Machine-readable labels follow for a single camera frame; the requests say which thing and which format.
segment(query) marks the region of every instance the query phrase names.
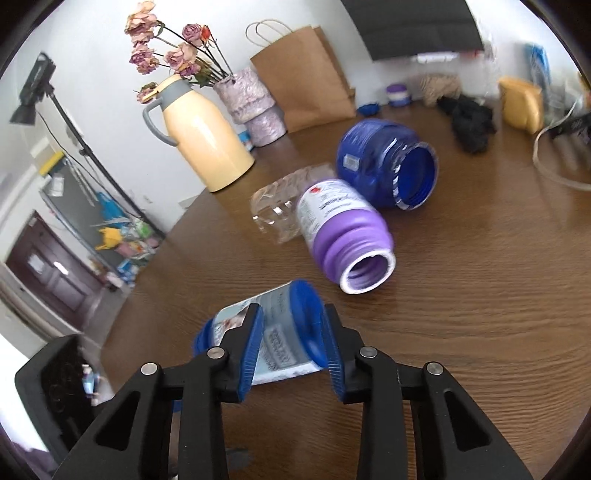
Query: black cloth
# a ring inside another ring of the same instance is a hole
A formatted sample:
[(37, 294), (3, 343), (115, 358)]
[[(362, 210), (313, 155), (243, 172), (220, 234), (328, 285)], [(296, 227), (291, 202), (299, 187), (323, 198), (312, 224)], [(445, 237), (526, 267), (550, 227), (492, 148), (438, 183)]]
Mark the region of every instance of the black cloth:
[(465, 0), (341, 0), (374, 60), (484, 50)]
[(488, 149), (488, 135), (496, 133), (491, 108), (466, 95), (441, 97), (437, 106), (452, 117), (452, 131), (465, 151), (476, 154)]

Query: clear plastic bottle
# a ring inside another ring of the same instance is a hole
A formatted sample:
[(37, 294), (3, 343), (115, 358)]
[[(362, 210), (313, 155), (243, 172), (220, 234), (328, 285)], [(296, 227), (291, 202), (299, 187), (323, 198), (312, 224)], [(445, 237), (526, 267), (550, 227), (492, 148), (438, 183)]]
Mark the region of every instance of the clear plastic bottle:
[(252, 219), (261, 232), (273, 235), (280, 244), (297, 237), (301, 233), (296, 218), (298, 199), (314, 183), (333, 178), (336, 178), (336, 173), (328, 164), (290, 173), (251, 197)]

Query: purple bottle neck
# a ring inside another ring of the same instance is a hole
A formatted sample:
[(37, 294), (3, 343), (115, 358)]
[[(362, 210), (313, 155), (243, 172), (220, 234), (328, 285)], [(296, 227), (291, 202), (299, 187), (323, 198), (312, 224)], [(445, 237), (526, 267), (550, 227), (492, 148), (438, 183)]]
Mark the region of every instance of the purple bottle neck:
[[(339, 235), (342, 225), (353, 229)], [(373, 210), (349, 210), (326, 222), (316, 238), (312, 255), (324, 274), (345, 293), (364, 293), (383, 283), (393, 272), (394, 241), (381, 215)]]

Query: gray handle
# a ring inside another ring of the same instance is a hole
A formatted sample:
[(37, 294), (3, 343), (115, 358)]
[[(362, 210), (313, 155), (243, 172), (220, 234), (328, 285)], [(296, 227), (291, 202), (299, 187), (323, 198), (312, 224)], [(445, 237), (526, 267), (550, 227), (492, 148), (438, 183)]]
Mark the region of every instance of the gray handle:
[(157, 106), (160, 106), (161, 103), (162, 99), (158, 98), (155, 101), (150, 102), (148, 105), (146, 105), (146, 107), (144, 108), (144, 112), (142, 113), (144, 117), (144, 122), (146, 122), (146, 125), (148, 125), (148, 128), (156, 136), (156, 138), (162, 140), (164, 143), (167, 143), (168, 145), (171, 145), (172, 147), (176, 147), (178, 145), (178, 142), (174, 138), (169, 137), (168, 135), (164, 135), (160, 130), (158, 130), (156, 128), (156, 125), (154, 125), (152, 119), (150, 118), (150, 110), (153, 110)]

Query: pink rose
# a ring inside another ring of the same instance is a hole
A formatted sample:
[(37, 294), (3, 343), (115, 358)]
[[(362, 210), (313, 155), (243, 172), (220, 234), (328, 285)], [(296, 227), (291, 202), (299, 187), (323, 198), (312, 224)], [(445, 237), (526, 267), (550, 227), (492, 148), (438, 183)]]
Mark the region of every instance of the pink rose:
[(154, 49), (148, 48), (144, 43), (138, 43), (131, 51), (129, 63), (136, 65), (138, 72), (142, 75), (153, 72), (160, 62), (154, 56)]
[(156, 70), (159, 67), (159, 65), (160, 62), (156, 57), (150, 57), (142, 63), (138, 63), (136, 68), (137, 71), (140, 72), (142, 75), (146, 75)]
[(138, 43), (148, 43), (150, 40), (154, 38), (154, 32), (152, 30), (148, 30), (147, 32), (138, 33), (137, 35), (132, 35), (131, 41), (134, 45)]
[(140, 2), (138, 3), (138, 9), (135, 11), (137, 14), (149, 14), (156, 4), (154, 2)]
[(185, 42), (181, 43), (178, 47), (183, 52), (184, 61), (195, 62), (195, 59), (197, 59), (197, 49), (195, 47)]
[(181, 66), (181, 70), (178, 70), (177, 73), (181, 76), (181, 77), (190, 77), (191, 75), (195, 75), (196, 73), (199, 73), (199, 71), (201, 70), (201, 65), (197, 64), (197, 63), (192, 63), (192, 64), (188, 64), (187, 67), (184, 67), (187, 64), (183, 64)]
[(144, 100), (144, 97), (154, 91), (156, 88), (156, 82), (151, 82), (147, 85), (144, 85), (138, 93), (137, 99), (139, 103), (150, 103), (154, 100), (154, 97), (150, 97), (147, 100)]
[(151, 32), (158, 23), (156, 15), (150, 13), (154, 6), (154, 2), (138, 3), (137, 10), (127, 17), (127, 23), (125, 24), (124, 30), (125, 33), (133, 37), (140, 33)]
[(164, 56), (164, 61), (170, 65), (170, 68), (177, 70), (183, 64), (183, 52), (180, 48), (175, 48)]
[(201, 41), (201, 25), (196, 23), (185, 25), (185, 28), (183, 28), (183, 37), (196, 47), (200, 47), (203, 44)]
[(197, 60), (197, 50), (188, 43), (181, 43), (178, 48), (169, 51), (164, 60), (177, 72), (193, 65)]
[(137, 35), (151, 31), (157, 24), (158, 19), (154, 14), (132, 14), (127, 17), (124, 33)]

